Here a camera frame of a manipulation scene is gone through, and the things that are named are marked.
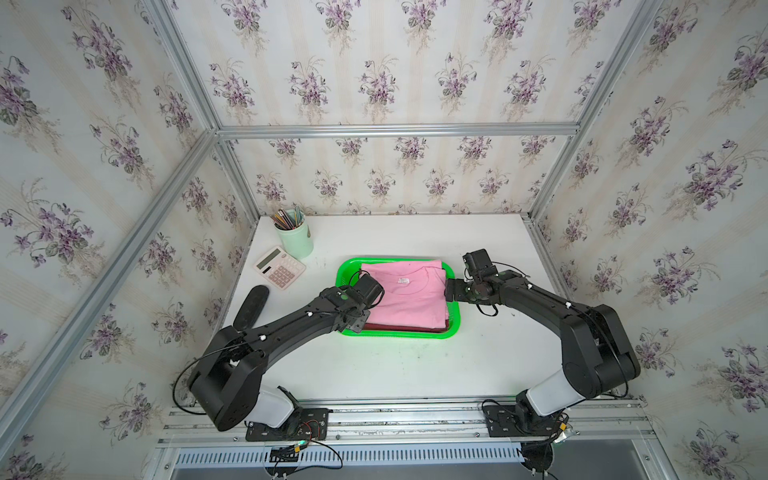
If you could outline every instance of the pencil holder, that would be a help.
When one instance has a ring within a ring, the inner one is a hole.
[[[293,217],[293,209],[286,210],[286,213]],[[307,225],[306,218],[304,218],[301,225],[293,230],[281,230],[275,226],[275,231],[283,243],[283,248],[293,258],[301,260],[312,253],[314,245],[312,243],[310,226]]]

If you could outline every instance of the ventilation grille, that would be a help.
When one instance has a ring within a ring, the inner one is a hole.
[[[273,447],[181,449],[176,468],[243,468],[270,466]],[[433,465],[450,463],[520,463],[519,443],[429,443],[414,445],[333,445],[344,465]],[[297,467],[339,464],[329,449],[311,445],[299,454]]]

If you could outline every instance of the mounting plate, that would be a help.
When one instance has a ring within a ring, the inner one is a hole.
[[[299,412],[298,429],[292,435],[281,429],[273,429],[263,423],[249,423],[245,439],[248,442],[278,442],[280,440],[325,440],[328,433],[328,409],[302,409]]]

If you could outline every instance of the calculator display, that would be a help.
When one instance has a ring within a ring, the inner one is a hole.
[[[275,251],[270,253],[269,256],[267,256],[267,258],[265,258],[264,260],[261,260],[261,262],[258,265],[256,265],[256,267],[262,268],[264,265],[267,265],[270,262],[270,260],[272,260],[274,257],[277,257],[278,253],[280,253],[280,249],[275,249]]]

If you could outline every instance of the calculator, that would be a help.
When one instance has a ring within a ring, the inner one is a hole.
[[[286,253],[282,247],[271,248],[253,268],[259,270],[261,276],[281,290],[288,288],[306,270],[303,263]]]

